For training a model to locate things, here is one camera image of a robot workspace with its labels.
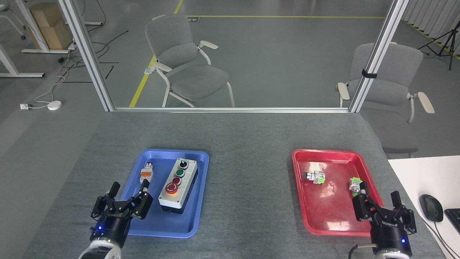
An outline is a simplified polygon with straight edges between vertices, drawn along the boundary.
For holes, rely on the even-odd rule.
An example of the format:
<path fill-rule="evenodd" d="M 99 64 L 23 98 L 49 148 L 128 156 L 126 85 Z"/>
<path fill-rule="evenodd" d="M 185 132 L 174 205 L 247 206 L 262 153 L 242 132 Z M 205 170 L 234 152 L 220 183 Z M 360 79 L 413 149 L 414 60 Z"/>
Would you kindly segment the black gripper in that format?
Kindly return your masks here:
<path fill-rule="evenodd" d="M 370 237 L 371 242 L 376 244 L 373 248 L 375 258 L 410 258 L 412 249 L 407 231 L 417 233 L 413 210 L 401 203 L 398 191 L 392 192 L 393 223 L 388 223 L 383 208 L 368 194 L 367 182 L 361 182 L 359 186 L 361 190 L 352 198 L 352 205 L 358 221 L 372 219 Z"/>
<path fill-rule="evenodd" d="M 140 190 L 133 197 L 125 201 L 116 201 L 120 184 L 114 182 L 105 195 L 97 197 L 91 218 L 97 220 L 92 229 L 90 241 L 104 240 L 123 248 L 131 226 L 132 218 L 145 219 L 153 202 L 149 193 L 150 182 L 143 180 Z M 119 213 L 120 217 L 102 216 L 103 213 Z"/>

